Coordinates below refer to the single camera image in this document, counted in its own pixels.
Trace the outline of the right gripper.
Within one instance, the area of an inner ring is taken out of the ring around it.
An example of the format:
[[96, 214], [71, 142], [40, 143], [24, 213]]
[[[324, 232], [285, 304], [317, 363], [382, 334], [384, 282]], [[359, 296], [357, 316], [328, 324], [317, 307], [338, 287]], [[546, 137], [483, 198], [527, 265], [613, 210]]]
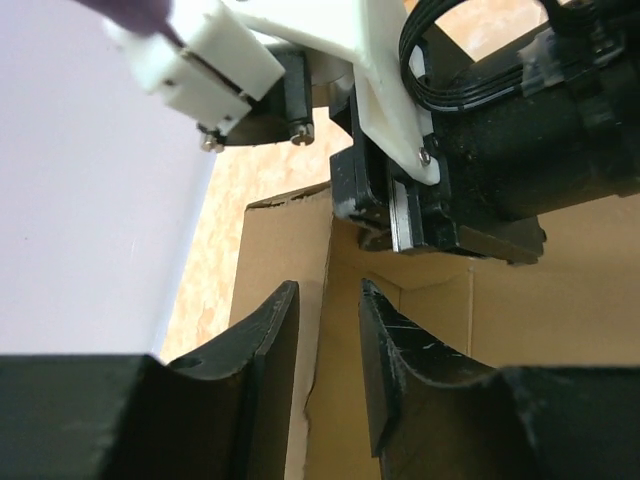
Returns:
[[434, 129], [411, 179], [365, 133], [358, 90], [330, 110], [353, 145], [330, 159], [336, 217], [368, 251], [443, 252], [534, 264], [538, 218], [639, 190], [639, 5], [543, 5], [547, 21], [472, 62], [438, 27], [450, 1], [421, 1], [399, 40], [400, 72]]

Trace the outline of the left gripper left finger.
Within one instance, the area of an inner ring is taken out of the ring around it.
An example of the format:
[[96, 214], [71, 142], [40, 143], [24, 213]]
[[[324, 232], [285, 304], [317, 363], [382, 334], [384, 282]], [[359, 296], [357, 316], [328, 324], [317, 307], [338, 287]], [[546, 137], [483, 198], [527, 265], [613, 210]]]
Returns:
[[139, 355], [5, 355], [5, 479], [281, 479], [299, 286], [162, 363]]

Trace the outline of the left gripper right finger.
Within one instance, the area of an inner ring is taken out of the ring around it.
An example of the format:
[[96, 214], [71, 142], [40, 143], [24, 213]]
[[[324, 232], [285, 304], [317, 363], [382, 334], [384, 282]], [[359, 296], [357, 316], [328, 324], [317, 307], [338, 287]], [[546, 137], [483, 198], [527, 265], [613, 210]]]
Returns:
[[385, 479], [635, 479], [639, 371], [493, 368], [361, 284], [370, 448]]

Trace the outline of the brown cardboard box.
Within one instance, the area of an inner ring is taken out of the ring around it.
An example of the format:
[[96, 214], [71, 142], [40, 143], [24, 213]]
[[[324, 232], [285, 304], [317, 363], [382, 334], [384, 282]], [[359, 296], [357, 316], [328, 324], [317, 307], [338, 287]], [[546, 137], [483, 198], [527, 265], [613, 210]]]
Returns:
[[605, 199], [545, 215], [541, 261], [512, 267], [359, 247], [327, 186], [245, 211], [231, 319], [286, 280], [299, 286], [299, 345], [285, 477], [385, 479], [370, 448], [361, 284], [442, 342], [493, 368], [639, 371], [639, 203]]

